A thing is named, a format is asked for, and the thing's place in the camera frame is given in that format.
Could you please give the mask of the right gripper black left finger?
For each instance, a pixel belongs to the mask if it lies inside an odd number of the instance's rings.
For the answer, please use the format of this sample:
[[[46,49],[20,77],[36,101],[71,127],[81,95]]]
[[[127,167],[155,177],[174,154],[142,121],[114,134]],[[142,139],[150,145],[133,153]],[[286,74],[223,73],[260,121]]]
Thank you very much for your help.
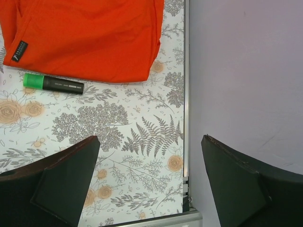
[[[76,227],[98,158],[97,136],[0,175],[2,227]]]

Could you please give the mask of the green cap black highlighter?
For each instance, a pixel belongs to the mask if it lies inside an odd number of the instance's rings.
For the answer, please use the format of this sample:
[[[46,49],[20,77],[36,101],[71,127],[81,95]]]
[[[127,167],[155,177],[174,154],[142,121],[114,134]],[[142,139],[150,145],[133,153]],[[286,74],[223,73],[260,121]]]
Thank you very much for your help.
[[[77,95],[82,95],[84,91],[83,83],[31,73],[24,74],[23,86],[26,88]]]

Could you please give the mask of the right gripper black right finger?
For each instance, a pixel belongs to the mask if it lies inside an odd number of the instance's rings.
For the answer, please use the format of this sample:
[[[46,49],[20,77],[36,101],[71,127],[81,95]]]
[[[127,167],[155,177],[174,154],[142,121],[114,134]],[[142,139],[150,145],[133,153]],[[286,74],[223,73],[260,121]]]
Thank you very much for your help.
[[[222,227],[301,227],[303,176],[204,135],[202,152]]]

